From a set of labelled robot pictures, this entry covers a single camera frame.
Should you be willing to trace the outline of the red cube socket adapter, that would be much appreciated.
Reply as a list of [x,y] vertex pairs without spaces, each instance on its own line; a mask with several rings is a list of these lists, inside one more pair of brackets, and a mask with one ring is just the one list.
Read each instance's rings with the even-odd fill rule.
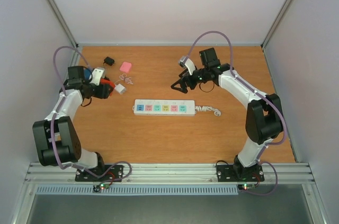
[[105,85],[110,85],[112,88],[115,88],[115,84],[113,82],[111,82],[110,80],[101,78],[100,83],[105,84]]

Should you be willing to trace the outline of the black plug adapter with cable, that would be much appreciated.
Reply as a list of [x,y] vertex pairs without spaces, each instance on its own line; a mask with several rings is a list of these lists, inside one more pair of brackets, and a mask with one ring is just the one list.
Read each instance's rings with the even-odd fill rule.
[[112,67],[115,64],[115,60],[111,57],[105,57],[103,60],[104,67]]

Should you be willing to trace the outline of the white charger with pink cable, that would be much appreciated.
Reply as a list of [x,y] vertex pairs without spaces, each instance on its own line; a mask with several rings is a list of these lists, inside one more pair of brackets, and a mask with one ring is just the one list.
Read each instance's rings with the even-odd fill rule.
[[129,77],[127,74],[121,74],[119,79],[115,81],[114,84],[114,90],[122,95],[127,90],[124,86],[125,84],[133,85],[132,77]]

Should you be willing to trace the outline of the pink cube socket adapter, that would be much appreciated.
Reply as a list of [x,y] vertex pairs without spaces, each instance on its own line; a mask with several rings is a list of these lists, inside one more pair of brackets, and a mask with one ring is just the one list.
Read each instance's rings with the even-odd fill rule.
[[129,73],[132,68],[132,63],[124,61],[122,65],[120,66],[119,70],[124,72],[124,73]]

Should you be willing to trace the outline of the white power strip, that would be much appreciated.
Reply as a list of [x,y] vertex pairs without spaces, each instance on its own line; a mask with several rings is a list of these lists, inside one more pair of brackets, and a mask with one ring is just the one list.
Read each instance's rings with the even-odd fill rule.
[[134,115],[195,116],[194,100],[135,99]]

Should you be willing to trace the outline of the blue cube socket adapter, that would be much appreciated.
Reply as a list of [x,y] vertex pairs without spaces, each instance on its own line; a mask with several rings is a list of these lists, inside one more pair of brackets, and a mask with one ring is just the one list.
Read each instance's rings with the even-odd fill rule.
[[84,80],[89,83],[93,78],[92,70],[84,67]]

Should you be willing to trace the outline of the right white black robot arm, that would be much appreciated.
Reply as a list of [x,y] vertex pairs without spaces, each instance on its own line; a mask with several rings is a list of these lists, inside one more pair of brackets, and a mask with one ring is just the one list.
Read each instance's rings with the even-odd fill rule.
[[257,168],[263,151],[269,145],[274,145],[273,140],[287,130],[280,98],[252,86],[238,74],[232,63],[222,64],[214,48],[200,51],[199,56],[203,65],[200,69],[188,56],[179,60],[179,65],[184,70],[171,88],[187,93],[201,83],[213,82],[244,106],[247,139],[234,159],[233,170],[238,180],[245,180]]

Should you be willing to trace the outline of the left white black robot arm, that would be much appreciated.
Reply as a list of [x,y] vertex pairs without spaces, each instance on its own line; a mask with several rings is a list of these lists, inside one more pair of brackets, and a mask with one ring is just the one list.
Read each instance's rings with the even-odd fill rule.
[[74,167],[86,171],[95,181],[105,178],[107,168],[102,156],[81,146],[73,119],[78,108],[84,106],[84,100],[107,99],[114,88],[103,67],[68,67],[68,78],[61,81],[59,99],[53,110],[32,126],[42,166]]

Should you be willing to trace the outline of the left small circuit board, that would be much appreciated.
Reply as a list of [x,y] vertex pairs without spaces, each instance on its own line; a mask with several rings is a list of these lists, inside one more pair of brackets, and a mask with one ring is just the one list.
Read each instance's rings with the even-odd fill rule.
[[100,193],[110,187],[110,184],[101,183],[99,185],[93,185],[93,192]]

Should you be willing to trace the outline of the small circuit board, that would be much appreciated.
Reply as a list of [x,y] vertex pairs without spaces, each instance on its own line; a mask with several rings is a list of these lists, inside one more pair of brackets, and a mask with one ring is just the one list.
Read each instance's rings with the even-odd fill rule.
[[99,185],[93,185],[93,192],[100,193],[110,187],[110,184],[101,183]]
[[241,191],[252,190],[252,189],[255,189],[256,187],[257,187],[256,184],[248,184],[248,183],[238,184],[238,189]]

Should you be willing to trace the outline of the right small circuit board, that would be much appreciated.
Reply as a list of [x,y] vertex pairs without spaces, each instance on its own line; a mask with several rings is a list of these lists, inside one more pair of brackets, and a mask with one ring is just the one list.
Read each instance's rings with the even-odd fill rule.
[[256,184],[248,184],[248,183],[238,184],[238,189],[241,191],[252,190],[252,189],[255,189],[256,187],[257,187]]

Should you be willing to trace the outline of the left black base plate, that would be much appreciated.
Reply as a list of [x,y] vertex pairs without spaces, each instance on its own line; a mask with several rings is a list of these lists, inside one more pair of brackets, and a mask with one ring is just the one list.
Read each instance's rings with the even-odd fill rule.
[[109,168],[110,165],[105,165],[103,168],[92,168],[90,172],[86,170],[78,169],[75,175],[76,182],[105,182],[112,181],[120,182],[124,174],[124,166],[121,164],[114,165]]

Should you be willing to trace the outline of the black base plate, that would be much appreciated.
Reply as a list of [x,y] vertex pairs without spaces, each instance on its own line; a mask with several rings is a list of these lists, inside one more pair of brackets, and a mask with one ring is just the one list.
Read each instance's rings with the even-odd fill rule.
[[264,182],[262,166],[256,164],[251,167],[238,168],[234,165],[217,165],[218,182]]
[[124,174],[124,166],[121,164],[114,165],[109,168],[110,165],[105,165],[103,168],[92,168],[90,172],[86,170],[78,169],[75,175],[76,182],[105,182],[112,181],[120,182]]

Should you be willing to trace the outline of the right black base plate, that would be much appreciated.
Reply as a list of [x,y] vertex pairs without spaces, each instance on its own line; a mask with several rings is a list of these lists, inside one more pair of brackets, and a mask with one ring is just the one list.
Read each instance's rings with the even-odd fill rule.
[[262,166],[256,164],[251,167],[238,168],[234,165],[217,165],[218,182],[264,182]]

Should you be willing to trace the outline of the aluminium front rail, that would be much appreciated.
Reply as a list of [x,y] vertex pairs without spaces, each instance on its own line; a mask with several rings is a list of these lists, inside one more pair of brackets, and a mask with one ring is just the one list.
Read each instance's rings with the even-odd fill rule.
[[[215,164],[131,164],[132,173],[122,184],[217,184],[220,175]],[[274,184],[315,184],[307,163],[275,163],[273,168],[262,165],[264,182]],[[31,163],[24,178],[25,184],[75,184],[76,169],[62,170]]]

